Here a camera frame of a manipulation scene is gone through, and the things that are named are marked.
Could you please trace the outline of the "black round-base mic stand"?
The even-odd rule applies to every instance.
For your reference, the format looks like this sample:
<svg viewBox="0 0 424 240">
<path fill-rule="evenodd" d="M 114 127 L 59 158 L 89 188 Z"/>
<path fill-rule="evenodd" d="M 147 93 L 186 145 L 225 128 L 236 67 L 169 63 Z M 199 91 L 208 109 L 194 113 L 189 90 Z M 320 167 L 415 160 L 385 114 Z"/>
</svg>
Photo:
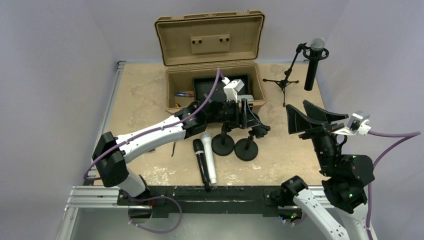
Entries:
<svg viewBox="0 0 424 240">
<path fill-rule="evenodd" d="M 212 151 L 218 156 L 228 156 L 231 154 L 235 147 L 235 142 L 231 136 L 228 135 L 232 129 L 228 123 L 223 123 L 221 133 L 212 138 L 211 147 Z"/>
</svg>

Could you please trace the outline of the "white handheld microphone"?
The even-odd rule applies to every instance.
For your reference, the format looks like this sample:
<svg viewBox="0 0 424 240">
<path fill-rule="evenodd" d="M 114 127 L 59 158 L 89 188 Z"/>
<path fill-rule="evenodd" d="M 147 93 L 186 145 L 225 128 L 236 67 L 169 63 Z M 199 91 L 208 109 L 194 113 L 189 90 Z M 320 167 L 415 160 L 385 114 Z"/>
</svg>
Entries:
<svg viewBox="0 0 424 240">
<path fill-rule="evenodd" d="M 214 152 L 212 150 L 212 138 L 208 132 L 205 132 L 201 135 L 201 142 L 204 148 L 205 160 L 207 165 L 207 170 L 209 174 L 209 181 L 211 184 L 217 183 L 217 174 L 214 161 Z"/>
</svg>

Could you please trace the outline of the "black handheld microphone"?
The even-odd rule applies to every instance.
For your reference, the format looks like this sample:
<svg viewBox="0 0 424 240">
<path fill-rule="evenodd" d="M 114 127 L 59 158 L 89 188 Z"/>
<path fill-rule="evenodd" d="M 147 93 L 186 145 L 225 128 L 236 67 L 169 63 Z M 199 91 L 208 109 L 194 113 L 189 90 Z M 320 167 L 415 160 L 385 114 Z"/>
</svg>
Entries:
<svg viewBox="0 0 424 240">
<path fill-rule="evenodd" d="M 192 144 L 193 144 L 194 154 L 198 162 L 201 180 L 204 184 L 205 191 L 209 192 L 211 190 L 211 187 L 209 183 L 210 178 L 209 178 L 209 172 L 207 168 L 204 146 L 202 144 L 202 141 L 199 138 L 194 139 L 192 141 Z"/>
</svg>

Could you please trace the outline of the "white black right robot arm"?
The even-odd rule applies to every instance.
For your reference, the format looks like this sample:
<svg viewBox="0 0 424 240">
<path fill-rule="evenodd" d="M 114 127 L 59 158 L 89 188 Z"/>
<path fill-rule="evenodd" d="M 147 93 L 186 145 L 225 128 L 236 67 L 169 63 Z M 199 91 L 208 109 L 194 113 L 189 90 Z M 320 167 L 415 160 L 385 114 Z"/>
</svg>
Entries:
<svg viewBox="0 0 424 240">
<path fill-rule="evenodd" d="M 328 240 L 374 240 L 376 233 L 367 218 L 371 204 L 365 187 L 375 180 L 372 159 L 363 154 L 342 154 L 338 136 L 347 138 L 366 135 L 370 131 L 369 115 L 357 111 L 352 115 L 327 111 L 307 100 L 304 111 L 288 104 L 286 108 L 289 134 L 311 140 L 326 177 L 323 192 L 340 216 L 340 221 L 322 206 L 312 189 L 299 176 L 281 184 L 278 204 L 298 206 Z"/>
</svg>

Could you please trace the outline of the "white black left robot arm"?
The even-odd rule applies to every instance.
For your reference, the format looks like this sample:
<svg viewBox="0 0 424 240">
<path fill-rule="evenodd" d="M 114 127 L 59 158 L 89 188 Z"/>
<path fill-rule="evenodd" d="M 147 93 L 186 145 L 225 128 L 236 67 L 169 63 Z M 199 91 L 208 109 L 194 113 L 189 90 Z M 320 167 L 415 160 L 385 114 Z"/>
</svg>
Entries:
<svg viewBox="0 0 424 240">
<path fill-rule="evenodd" d="M 132 133 L 103 133 L 92 155 L 99 180 L 106 188 L 119 187 L 138 205 L 149 199 L 149 189 L 142 176 L 127 164 L 162 145 L 188 139 L 206 131 L 212 123 L 221 123 L 225 131 L 249 129 L 256 138 L 264 137 L 271 128 L 264 125 L 251 110 L 246 99 L 241 103 L 204 101 L 192 102 L 165 120 Z"/>
</svg>

